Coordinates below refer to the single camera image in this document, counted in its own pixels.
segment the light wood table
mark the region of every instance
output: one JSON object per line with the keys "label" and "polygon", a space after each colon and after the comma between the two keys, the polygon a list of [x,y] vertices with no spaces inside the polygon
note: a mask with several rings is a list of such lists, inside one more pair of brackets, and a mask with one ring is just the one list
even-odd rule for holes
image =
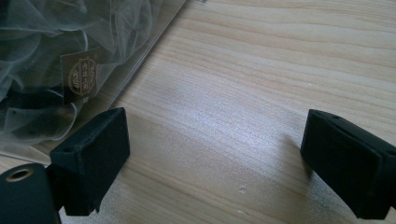
{"label": "light wood table", "polygon": [[115,106],[132,155],[64,223],[396,222],[355,218],[299,151],[309,108],[396,145],[394,0],[190,0]]}

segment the wooden surface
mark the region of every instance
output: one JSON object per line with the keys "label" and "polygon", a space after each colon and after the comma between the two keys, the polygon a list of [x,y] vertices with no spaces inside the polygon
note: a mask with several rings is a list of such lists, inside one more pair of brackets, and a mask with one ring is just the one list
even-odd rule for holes
{"label": "wooden surface", "polygon": [[115,106],[132,155],[64,223],[396,223],[356,219],[299,152],[309,108],[396,145],[394,0],[191,0]]}

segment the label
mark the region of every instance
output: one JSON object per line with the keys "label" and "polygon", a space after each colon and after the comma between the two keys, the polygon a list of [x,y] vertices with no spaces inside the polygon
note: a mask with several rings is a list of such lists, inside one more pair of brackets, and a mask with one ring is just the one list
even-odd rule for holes
{"label": "label", "polygon": [[100,48],[61,56],[64,105],[96,94],[96,72],[100,56]]}

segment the black plastic part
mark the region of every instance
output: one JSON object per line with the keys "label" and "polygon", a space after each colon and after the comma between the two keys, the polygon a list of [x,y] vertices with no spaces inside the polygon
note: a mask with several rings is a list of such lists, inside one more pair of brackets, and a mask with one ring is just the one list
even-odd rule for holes
{"label": "black plastic part", "polygon": [[330,113],[309,110],[301,154],[356,217],[384,219],[396,203],[396,147]]}
{"label": "black plastic part", "polygon": [[0,223],[61,223],[46,169],[36,163],[0,175]]}
{"label": "black plastic part", "polygon": [[130,155],[123,108],[104,112],[50,153],[51,173],[65,184],[64,209],[87,216],[99,206]]}

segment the oval logo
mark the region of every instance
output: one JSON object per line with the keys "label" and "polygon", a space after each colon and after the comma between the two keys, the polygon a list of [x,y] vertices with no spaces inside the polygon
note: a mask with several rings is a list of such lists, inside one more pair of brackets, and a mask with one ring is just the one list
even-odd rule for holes
{"label": "oval logo", "polygon": [[69,73],[70,90],[78,95],[90,93],[96,83],[96,62],[87,57],[79,59]]}

